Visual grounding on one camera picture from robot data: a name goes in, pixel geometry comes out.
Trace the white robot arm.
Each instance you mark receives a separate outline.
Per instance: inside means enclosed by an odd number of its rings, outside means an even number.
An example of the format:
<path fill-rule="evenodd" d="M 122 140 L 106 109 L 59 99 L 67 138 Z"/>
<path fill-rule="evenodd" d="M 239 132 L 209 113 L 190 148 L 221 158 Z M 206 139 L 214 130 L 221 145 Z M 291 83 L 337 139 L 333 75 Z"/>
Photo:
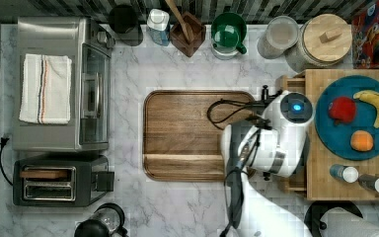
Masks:
<path fill-rule="evenodd" d="M 222 133 L 227 225 L 220 237 L 312 237 L 300 218 L 253 188 L 248 171 L 288 178 L 305 165 L 313 105 L 289 91 L 259 105 L 256 115 L 226 125 Z"/>

